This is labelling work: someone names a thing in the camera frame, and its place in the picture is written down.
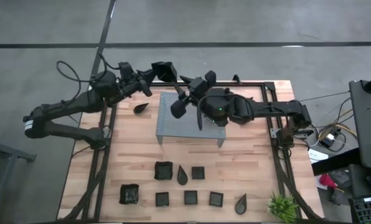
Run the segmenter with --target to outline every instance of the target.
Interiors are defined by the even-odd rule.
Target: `succulent plant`
[[[293,202],[292,196],[273,195],[268,204],[268,213],[285,223],[295,223],[298,205]]]

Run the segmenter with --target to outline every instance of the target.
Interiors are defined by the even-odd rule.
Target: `wooden table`
[[[290,81],[274,81],[278,101],[294,99]],[[159,145],[155,136],[160,92],[173,88],[152,87],[153,96],[136,93],[118,104],[113,142],[106,176],[101,222],[262,222],[277,221],[267,213],[267,204],[278,184],[273,154],[265,118],[246,125],[229,123],[227,138],[222,148],[213,139],[164,138]],[[231,90],[256,101],[262,101],[261,90],[255,87],[233,87]],[[141,116],[133,108],[148,102]],[[97,126],[100,114],[82,116],[82,128]],[[87,146],[78,142],[74,152]],[[58,217],[71,211],[85,192],[92,151],[77,154],[70,164]],[[154,180],[156,161],[174,163],[172,180]],[[323,217],[321,202],[312,174],[306,147],[292,148],[291,163],[299,193],[310,207]],[[189,181],[177,183],[179,164]],[[191,167],[204,166],[205,180],[192,180]],[[122,184],[139,184],[137,205],[119,204]],[[198,190],[198,205],[184,205],[184,191]],[[209,206],[210,191],[224,193],[223,207]],[[169,192],[169,207],[155,207],[155,193]],[[235,213],[238,199],[247,193],[248,210],[244,215]],[[94,211],[91,203],[90,215]]]

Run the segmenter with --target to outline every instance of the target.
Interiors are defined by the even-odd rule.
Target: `concrete floor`
[[[110,0],[0,0],[0,44],[98,43]],[[117,0],[106,42],[371,41],[371,0]],[[73,141],[24,136],[22,117],[42,104],[71,98],[77,84],[61,77],[55,62],[90,76],[96,49],[0,49],[0,142],[36,153],[18,163],[2,208],[15,223],[55,219]],[[296,99],[347,91],[350,80],[371,79],[371,47],[106,49],[111,63],[145,70],[172,61],[181,75],[217,72],[219,80],[291,80]],[[306,104],[321,119],[347,95]],[[60,123],[76,126],[69,118]],[[353,120],[346,122],[354,128]],[[347,143],[354,147],[356,142]],[[327,152],[326,149],[315,149]],[[321,194],[325,216],[350,222],[347,206]]]

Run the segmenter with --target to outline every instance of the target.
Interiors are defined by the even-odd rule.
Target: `black cube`
[[[210,192],[209,205],[223,207],[224,194],[218,192]]]
[[[185,190],[184,205],[197,205],[197,204],[198,204],[198,192],[196,190]]]
[[[155,176],[156,180],[171,180],[173,176],[173,162],[156,162]]]
[[[157,207],[169,206],[169,192],[155,193],[155,205]]]
[[[192,178],[194,180],[205,179],[205,168],[204,167],[192,167],[191,168]]]
[[[138,202],[138,184],[122,184],[119,203],[127,205]]]

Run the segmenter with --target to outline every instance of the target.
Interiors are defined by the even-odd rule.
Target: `keyboard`
[[[353,202],[360,223],[371,224],[371,197],[353,199]]]

